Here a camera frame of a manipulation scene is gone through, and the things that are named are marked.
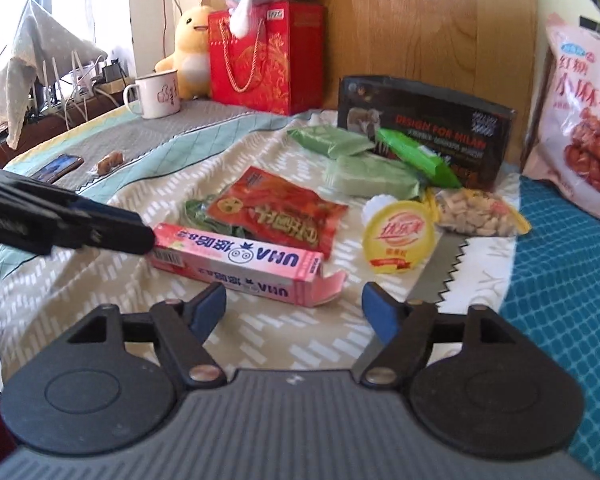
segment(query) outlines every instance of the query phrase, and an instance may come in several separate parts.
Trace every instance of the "mug handle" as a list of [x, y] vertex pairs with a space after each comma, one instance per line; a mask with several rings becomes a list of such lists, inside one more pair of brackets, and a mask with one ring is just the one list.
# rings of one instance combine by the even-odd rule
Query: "mug handle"
[[126, 108], [133, 114], [136, 115], [142, 115], [142, 101], [139, 99], [140, 95], [138, 94], [138, 102], [140, 103], [140, 111], [136, 112], [135, 110], [133, 110], [133, 108], [131, 107], [131, 105], [129, 104], [129, 91], [132, 88], [139, 88], [139, 86], [137, 84], [133, 84], [133, 85], [129, 85], [125, 88], [125, 91], [122, 92], [122, 100], [125, 102], [125, 106]]

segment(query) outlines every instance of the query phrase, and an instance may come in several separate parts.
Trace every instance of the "white mug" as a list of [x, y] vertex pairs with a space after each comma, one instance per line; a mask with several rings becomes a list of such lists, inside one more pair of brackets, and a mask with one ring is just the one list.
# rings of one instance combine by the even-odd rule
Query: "white mug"
[[[125, 106], [143, 119], [157, 119], [180, 111], [177, 70], [167, 70], [145, 75], [136, 79], [133, 85], [125, 88], [122, 99]], [[129, 91], [137, 88], [140, 111], [129, 105]]]

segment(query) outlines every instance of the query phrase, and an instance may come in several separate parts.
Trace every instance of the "green snack package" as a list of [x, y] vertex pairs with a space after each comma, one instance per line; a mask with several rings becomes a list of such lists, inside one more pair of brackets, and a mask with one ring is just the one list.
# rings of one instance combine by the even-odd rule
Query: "green snack package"
[[391, 149], [401, 161], [420, 170], [437, 187], [462, 187], [456, 174], [446, 162], [429, 148], [393, 130], [380, 128], [378, 138]]
[[371, 198], [388, 194], [398, 200], [417, 198], [424, 189], [415, 170], [398, 160], [371, 153], [332, 160], [324, 172], [324, 183], [351, 196]]
[[209, 195], [204, 200], [187, 200], [184, 203], [182, 224], [185, 227], [193, 227], [219, 235], [253, 238], [244, 228], [227, 225], [206, 214], [207, 208], [217, 197], [217, 195]]
[[293, 128], [287, 133], [303, 148], [333, 160], [366, 152], [375, 145], [365, 136], [328, 125]]

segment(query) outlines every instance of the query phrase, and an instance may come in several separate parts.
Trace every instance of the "yellow plush toy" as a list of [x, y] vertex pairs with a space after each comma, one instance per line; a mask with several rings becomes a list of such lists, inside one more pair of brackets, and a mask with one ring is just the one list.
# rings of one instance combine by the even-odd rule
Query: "yellow plush toy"
[[211, 7], [194, 7], [185, 12], [176, 27], [173, 54], [155, 65], [156, 72], [178, 70], [178, 93], [181, 99], [209, 94], [209, 26]]

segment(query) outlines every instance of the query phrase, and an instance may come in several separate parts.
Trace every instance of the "gift bag rope handle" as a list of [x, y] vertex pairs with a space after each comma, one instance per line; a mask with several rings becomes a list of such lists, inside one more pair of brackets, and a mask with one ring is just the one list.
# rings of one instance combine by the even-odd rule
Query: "gift bag rope handle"
[[243, 94], [249, 89], [249, 86], [251, 86], [253, 77], [256, 73], [256, 65], [258, 64], [258, 50], [260, 49], [260, 33], [264, 28], [264, 20], [261, 19], [258, 23], [256, 43], [253, 47], [253, 60], [251, 61], [251, 73], [249, 74], [247, 84], [243, 87], [238, 86], [238, 83], [235, 80], [234, 70], [231, 68], [231, 62], [229, 61], [229, 41], [225, 30], [226, 20], [222, 20], [218, 26], [220, 27], [220, 35], [222, 36], [222, 51], [224, 53], [224, 66], [226, 67], [226, 74], [229, 76], [229, 82], [231, 83], [231, 86], [234, 87], [234, 90], [238, 92], [238, 94]]

